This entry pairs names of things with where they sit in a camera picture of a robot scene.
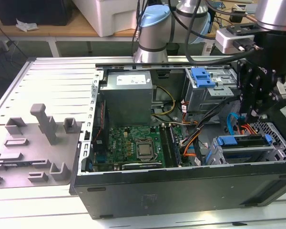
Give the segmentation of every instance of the aluminum workbench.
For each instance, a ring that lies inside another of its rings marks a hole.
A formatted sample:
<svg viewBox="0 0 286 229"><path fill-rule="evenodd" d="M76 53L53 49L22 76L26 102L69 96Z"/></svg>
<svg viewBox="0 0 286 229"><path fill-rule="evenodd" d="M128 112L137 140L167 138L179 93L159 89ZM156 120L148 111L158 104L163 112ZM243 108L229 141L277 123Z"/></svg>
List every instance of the aluminum workbench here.
<svg viewBox="0 0 286 229"><path fill-rule="evenodd" d="M210 60L210 57L194 57ZM170 57L185 62L185 57ZM8 118L30 119L32 103L46 104L56 121L71 115L84 121L91 73L96 63L130 62L130 57L37 58L28 61L0 100L0 145ZM172 215L92 220L69 185L0 189L0 228L286 228L286 194L267 207L214 210Z"/></svg>

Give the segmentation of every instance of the wooden table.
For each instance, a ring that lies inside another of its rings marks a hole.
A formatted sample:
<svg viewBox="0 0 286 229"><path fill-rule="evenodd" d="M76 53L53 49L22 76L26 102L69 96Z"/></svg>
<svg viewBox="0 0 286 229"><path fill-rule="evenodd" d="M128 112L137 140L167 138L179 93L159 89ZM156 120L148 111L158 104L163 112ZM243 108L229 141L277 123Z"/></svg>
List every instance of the wooden table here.
<svg viewBox="0 0 286 229"><path fill-rule="evenodd" d="M235 2L224 1L226 9L230 9ZM229 16L221 15L220 17L229 20ZM248 19L243 19L242 23L248 23ZM125 30L115 33L113 36L99 37L93 27L88 23L85 17L77 10L66 26L41 25L38 30L23 32L16 26L4 26L0 21L0 27L13 41L45 41L49 43L53 57L60 57L60 52L56 42L59 41L85 41L88 44L89 51L92 51L91 42L129 42L132 40L134 30ZM208 36L215 37L218 30L218 24L214 23L212 31ZM0 42L5 50L8 50L5 42L8 40L0 31Z"/></svg>

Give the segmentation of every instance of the yellow wire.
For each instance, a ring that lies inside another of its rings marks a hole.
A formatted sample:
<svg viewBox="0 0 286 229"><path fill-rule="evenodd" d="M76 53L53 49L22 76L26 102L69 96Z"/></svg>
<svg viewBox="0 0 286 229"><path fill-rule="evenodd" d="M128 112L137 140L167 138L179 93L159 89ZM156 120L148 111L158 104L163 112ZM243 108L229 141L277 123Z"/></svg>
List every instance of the yellow wire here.
<svg viewBox="0 0 286 229"><path fill-rule="evenodd" d="M154 115L166 115L166 114L169 114L170 112L172 112L172 111L174 110L176 101L174 100L173 96L172 96L166 89L164 89L164 88L161 87L161 86L156 86L156 87L161 88L163 91L165 91L165 92L171 97L171 99L172 99L172 101L173 101L173 106L172 106L172 108L171 108L169 111L165 111L165 112L161 112L161 113L157 113L157 114L152 114L152 116L154 116Z"/></svg>

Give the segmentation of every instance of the ventilation grille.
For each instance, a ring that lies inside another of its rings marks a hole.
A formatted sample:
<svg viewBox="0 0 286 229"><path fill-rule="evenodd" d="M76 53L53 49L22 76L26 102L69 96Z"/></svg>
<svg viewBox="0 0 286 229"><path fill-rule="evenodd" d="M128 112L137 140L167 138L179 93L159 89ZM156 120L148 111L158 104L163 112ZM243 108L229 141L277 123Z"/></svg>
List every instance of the ventilation grille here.
<svg viewBox="0 0 286 229"><path fill-rule="evenodd" d="M275 140L273 143L275 148L281 149L286 154L286 141L272 123L262 123L258 121L253 124L253 127L259 134L270 135Z"/></svg>

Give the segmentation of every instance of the black cable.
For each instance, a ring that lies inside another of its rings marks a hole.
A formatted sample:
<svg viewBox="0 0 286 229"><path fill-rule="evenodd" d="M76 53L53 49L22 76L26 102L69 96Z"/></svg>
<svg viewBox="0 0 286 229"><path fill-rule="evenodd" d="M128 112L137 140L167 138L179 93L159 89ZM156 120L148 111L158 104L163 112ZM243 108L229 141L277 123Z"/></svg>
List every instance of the black cable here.
<svg viewBox="0 0 286 229"><path fill-rule="evenodd" d="M172 8L171 0L168 0L168 7L170 8L170 12L171 12L172 16L175 18L175 20L176 20L183 28L185 28L186 30L188 30L189 28L188 28L186 25L184 25L184 24L182 23L182 21L180 21L180 19L175 15L175 12L173 11L173 8ZM201 38L203 38L203 39L215 40L215 38L213 38L213 37L204 36L204 35L199 34L199 33L195 32L195 31L193 31L193 30L191 30L191 33L194 34L195 36L201 37Z"/></svg>
<svg viewBox="0 0 286 229"><path fill-rule="evenodd" d="M137 31L138 31L138 28L139 28L139 26L140 26L140 24L141 24L142 16L144 15L147 6L148 6L148 1L147 1L147 3L145 4L145 7L144 7L143 11L141 12L141 15L140 15L140 17L139 17L139 21L137 21L137 26L135 27L135 30L134 30L134 33L133 33L131 56L133 56L134 37L135 37L135 35L136 35Z"/></svg>
<svg viewBox="0 0 286 229"><path fill-rule="evenodd" d="M8 35L6 35L6 33L1 29L1 27L0 27L0 31L4 34L4 36L7 37L7 39L9 39L16 46L16 48L22 53L23 56L25 56L25 58L28 58L28 56L18 47L18 45L16 45L16 43L12 41Z"/></svg>
<svg viewBox="0 0 286 229"><path fill-rule="evenodd" d="M159 116L156 116L156 115L154 115L154 117L156 117L157 119L159 119L163 123L170 123L171 122L171 121L165 121L164 119L162 119L162 118L160 118ZM173 122L176 123L176 124L183 125L183 123L176 122L175 120Z"/></svg>
<svg viewBox="0 0 286 229"><path fill-rule="evenodd" d="M192 133L190 136L185 138L183 143L185 143L189 139L192 139L193 137L195 137L198 134L198 132L201 130L201 128L205 125L205 123L208 122L212 117L217 115L221 111L222 107L224 107L227 103L236 101L238 99L239 99L239 96L234 96L234 97L227 98L227 99L221 101L216 106L214 106L207 113L205 113L205 115L199 120L198 124L196 125L196 127L195 127L196 130L194 131L194 133Z"/></svg>
<svg viewBox="0 0 286 229"><path fill-rule="evenodd" d="M232 22L230 22L229 20L227 20L227 19L224 19L224 18L221 18L221 17L217 17L217 16L215 16L216 18L218 18L218 19L221 19L221 20L224 20L224 21L227 21L228 23L230 23L231 25L233 25L233 23Z"/></svg>
<svg viewBox="0 0 286 229"><path fill-rule="evenodd" d="M200 5L200 2L201 2L201 0L197 1L196 8L195 8L194 13L192 15L189 28L191 28L193 26L193 23L194 23L196 15L197 15L197 11L198 11L198 7ZM187 33L186 33L186 36L185 36L185 42L184 42L185 43L185 48L184 49L185 49L185 56L186 56L187 60L189 61L190 64L193 64L193 65L217 65L217 64L223 64L223 63L237 61L239 59L246 58L246 57L251 56L252 54L255 53L255 49L252 48L252 49L250 49L247 52L242 52L240 54L236 54L236 55L230 56L230 57L225 57L225 58L222 58L222 59L217 59L217 60L212 60L212 61L195 61L195 60L192 59L191 55L189 54L188 46L189 46L190 35L191 35L191 30L188 29Z"/></svg>
<svg viewBox="0 0 286 229"><path fill-rule="evenodd" d="M211 5L209 0L205 0L205 2L207 4L208 8L210 8L211 10L213 10L217 13L221 13L224 15L230 15L230 16L237 16L237 17L246 17L247 16L247 14L245 14L245 13L232 13L232 12L226 12L226 11L218 10Z"/></svg>

